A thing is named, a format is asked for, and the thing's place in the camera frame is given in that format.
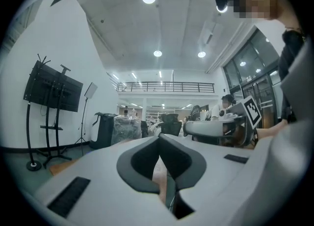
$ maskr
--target white robotic device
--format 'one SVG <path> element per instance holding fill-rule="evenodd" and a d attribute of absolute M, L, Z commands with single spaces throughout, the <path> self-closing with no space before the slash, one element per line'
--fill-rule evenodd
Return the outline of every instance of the white robotic device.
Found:
<path fill-rule="evenodd" d="M 298 85 L 314 89 L 313 68 L 308 39 L 282 82 L 298 122 L 260 140 L 253 151 L 161 134 L 91 152 L 52 177 L 35 198 L 26 197 L 52 225 L 261 225 L 288 199 L 311 160 L 313 92 Z M 244 100 L 225 120 L 189 122 L 186 129 L 224 137 L 224 124 L 244 122 L 245 144 L 260 119 L 255 111 Z M 151 181 L 159 156 L 176 182 L 174 214 Z"/>

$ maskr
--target person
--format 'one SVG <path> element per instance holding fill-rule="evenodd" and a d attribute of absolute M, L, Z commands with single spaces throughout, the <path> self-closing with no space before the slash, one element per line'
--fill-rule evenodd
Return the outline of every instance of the person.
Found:
<path fill-rule="evenodd" d="M 288 75 L 289 67 L 301 50 L 306 36 L 290 2 L 288 0 L 229 0 L 229 3 L 234 6 L 234 12 L 239 13 L 240 17 L 278 20 L 286 27 L 282 35 L 285 46 L 278 64 L 280 80 L 283 81 Z M 285 94 L 281 118 L 282 121 L 271 128 L 257 129 L 258 138 L 274 136 L 290 121 L 295 121 Z"/>
<path fill-rule="evenodd" d="M 197 121 L 197 122 L 200 121 L 200 106 L 199 105 L 193 106 L 190 120 Z"/>
<path fill-rule="evenodd" d="M 158 125 L 164 122 L 164 118 L 166 117 L 166 114 L 162 114 L 158 117 L 158 122 L 156 122 L 154 125 L 151 126 L 150 131 L 154 133 L 155 136 L 158 136 L 161 132 L 161 127 Z"/>
<path fill-rule="evenodd" d="M 232 104 L 235 104 L 235 99 L 232 95 L 225 95 L 221 99 L 222 101 L 219 101 L 211 111 L 209 111 L 206 115 L 205 120 L 206 121 L 216 121 L 219 118 L 219 112 L 222 109 L 227 109 Z"/>
<path fill-rule="evenodd" d="M 223 127 L 224 133 L 228 131 L 226 126 Z M 229 138 L 220 138 L 219 145 L 224 147 L 232 148 L 244 148 L 244 149 L 254 149 L 257 141 L 253 139 L 250 144 L 242 145 L 245 138 L 245 128 L 242 125 L 237 125 Z"/>

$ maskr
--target black monitor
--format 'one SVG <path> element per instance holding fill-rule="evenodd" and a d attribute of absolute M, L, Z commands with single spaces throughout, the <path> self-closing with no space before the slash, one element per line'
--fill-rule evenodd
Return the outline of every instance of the black monitor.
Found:
<path fill-rule="evenodd" d="M 55 87 L 52 90 L 52 97 L 49 101 L 49 106 L 51 108 L 57 108 L 60 86 L 63 85 L 64 98 L 61 100 L 60 109 L 77 112 L 83 83 L 80 83 L 66 75 L 62 75 L 55 69 L 52 69 L 47 65 L 43 65 L 40 61 L 35 63 L 35 66 L 33 67 L 33 70 L 29 76 L 25 88 L 24 99 L 33 103 L 47 106 L 49 91 L 54 81 Z"/>

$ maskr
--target floor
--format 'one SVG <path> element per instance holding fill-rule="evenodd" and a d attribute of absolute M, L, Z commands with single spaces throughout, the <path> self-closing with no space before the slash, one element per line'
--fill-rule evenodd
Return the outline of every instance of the floor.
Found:
<path fill-rule="evenodd" d="M 83 146 L 83 152 L 86 154 L 87 152 L 93 151 L 89 146 Z M 71 148 L 67 149 L 64 156 L 71 157 L 73 160 L 78 159 L 82 156 L 81 148 Z M 45 161 L 45 157 L 40 154 L 33 154 L 34 160 L 38 160 L 43 163 Z M 48 165 L 47 169 L 42 167 L 40 170 L 32 172 L 26 168 L 27 162 L 30 161 L 28 153 L 5 153 L 4 159 L 10 168 L 12 175 L 14 176 L 18 186 L 30 194 L 34 194 L 36 190 L 45 183 L 48 179 L 52 177 L 52 174 L 49 171 L 49 167 L 55 164 L 60 164 L 65 162 L 66 160 L 61 158 L 52 159 Z M 166 194 L 166 206 L 169 208 L 171 201 L 175 194 L 175 182 L 172 177 L 168 174 L 167 176 L 167 194 Z"/>

